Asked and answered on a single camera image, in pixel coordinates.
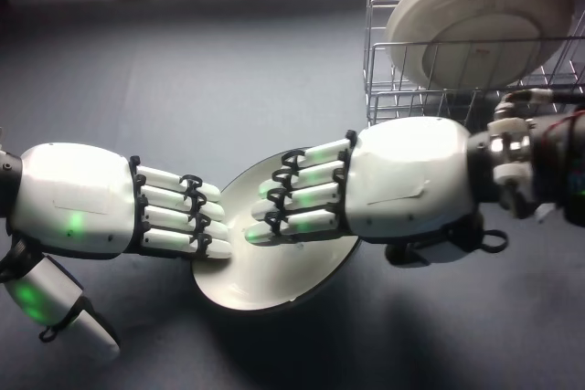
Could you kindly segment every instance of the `wire dish rack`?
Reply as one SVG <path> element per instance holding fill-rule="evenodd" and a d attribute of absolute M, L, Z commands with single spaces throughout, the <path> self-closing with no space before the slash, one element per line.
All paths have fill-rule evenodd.
<path fill-rule="evenodd" d="M 466 40 L 466 41 L 414 41 L 388 42 L 385 40 L 386 23 L 400 0 L 367 0 L 367 23 L 364 46 L 364 84 L 367 104 L 367 123 L 373 125 L 382 121 L 409 116 L 441 116 L 459 121 L 469 130 L 484 129 L 502 94 L 513 90 L 535 87 L 548 89 L 573 90 L 583 92 L 585 88 L 585 0 L 576 0 L 576 13 L 569 37 L 514 39 L 514 40 Z M 425 45 L 434 51 L 432 72 L 435 69 L 436 54 L 445 45 L 459 45 L 460 53 L 469 56 L 480 45 L 492 45 L 500 54 L 514 50 L 515 45 L 541 45 L 556 42 L 558 51 L 538 69 L 529 70 L 531 57 L 528 57 L 523 78 L 507 86 L 492 87 L 489 80 L 484 87 L 466 89 L 438 89 L 429 81 L 426 85 L 409 81 L 388 56 L 389 50 L 400 47 L 406 62 L 409 49 Z M 494 69 L 497 69 L 497 58 Z M 460 64 L 461 76 L 467 69 L 467 58 Z M 563 106 L 526 106 L 526 115 L 565 111 Z"/>

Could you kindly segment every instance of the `dish rack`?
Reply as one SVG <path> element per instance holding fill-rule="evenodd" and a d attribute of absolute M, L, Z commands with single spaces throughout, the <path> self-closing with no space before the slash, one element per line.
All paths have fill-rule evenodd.
<path fill-rule="evenodd" d="M 385 41 L 386 23 L 400 0 L 367 0 L 366 38 L 364 45 L 364 84 L 368 126 L 392 119 L 409 116 L 440 116 L 454 119 L 471 131 L 484 129 L 491 120 L 495 105 L 503 94 L 513 90 L 547 88 L 583 92 L 585 88 L 585 0 L 576 0 L 576 14 L 569 37 L 515 39 L 515 40 L 463 40 L 457 42 Z M 494 44 L 500 52 L 504 45 L 526 43 L 542 44 L 556 40 L 560 43 L 557 53 L 536 70 L 527 71 L 522 79 L 504 87 L 492 88 L 489 81 L 485 88 L 435 89 L 410 82 L 400 72 L 403 66 L 395 66 L 387 51 L 390 47 L 404 47 L 406 62 L 409 47 L 427 45 L 436 51 L 440 45 L 465 45 L 467 54 L 473 45 Z M 461 78 L 466 69 L 462 63 Z M 567 111 L 564 106 L 526 106 L 526 115 Z"/>

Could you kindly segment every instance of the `back of robotic hand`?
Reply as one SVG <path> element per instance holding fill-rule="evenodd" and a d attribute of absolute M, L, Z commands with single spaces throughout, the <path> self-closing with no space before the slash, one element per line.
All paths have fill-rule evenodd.
<path fill-rule="evenodd" d="M 393 265 L 420 266 L 482 248 L 468 176 L 469 132 L 455 121 L 405 118 L 293 151 L 260 187 L 247 240 L 270 246 L 357 235 L 388 244 Z"/>
<path fill-rule="evenodd" d="M 141 166 L 101 148 L 36 146 L 22 157 L 0 150 L 0 217 L 13 245 L 0 282 L 26 315 L 81 352 L 111 359 L 112 327 L 83 288 L 44 253 L 87 259 L 137 253 L 163 258 L 229 258 L 220 192 L 198 177 Z"/>

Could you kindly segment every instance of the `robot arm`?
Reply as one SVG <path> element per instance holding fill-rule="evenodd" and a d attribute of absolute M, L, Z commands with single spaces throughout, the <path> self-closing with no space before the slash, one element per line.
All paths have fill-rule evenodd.
<path fill-rule="evenodd" d="M 44 253 L 88 259 L 137 253 L 163 258 L 229 258 L 220 192 L 88 145 L 48 143 L 22 157 L 0 151 L 0 217 L 14 245 L 0 282 L 33 321 L 110 359 L 119 341 L 81 285 Z"/>
<path fill-rule="evenodd" d="M 562 206 L 585 226 L 583 112 L 525 121 L 516 105 L 574 104 L 572 94 L 524 90 L 504 97 L 487 132 L 471 136 L 455 121 L 405 118 L 306 151 L 287 153 L 260 188 L 255 245 L 357 235 L 389 244 L 393 265 L 451 261 L 478 248 L 505 248 L 505 234 L 485 232 L 480 203 L 500 203 L 514 217 L 539 205 Z M 503 244 L 488 247 L 485 234 Z"/>

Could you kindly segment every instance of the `white plate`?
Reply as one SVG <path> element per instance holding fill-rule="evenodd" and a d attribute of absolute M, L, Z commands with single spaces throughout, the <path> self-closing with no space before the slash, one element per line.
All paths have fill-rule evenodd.
<path fill-rule="evenodd" d="M 386 39 L 398 43 L 565 37 L 573 6 L 573 0 L 401 0 L 388 21 Z M 542 65 L 560 44 L 408 46 L 406 61 L 404 46 L 390 47 L 388 53 L 398 69 L 404 65 L 406 78 L 424 88 L 495 88 Z"/>
<path fill-rule="evenodd" d="M 239 311 L 265 310 L 296 300 L 328 279 L 357 247 L 356 237 L 257 247 L 244 238 L 255 223 L 251 206 L 258 187 L 281 167 L 281 154 L 252 166 L 221 193 L 232 258 L 225 262 L 194 261 L 193 276 L 212 301 Z"/>

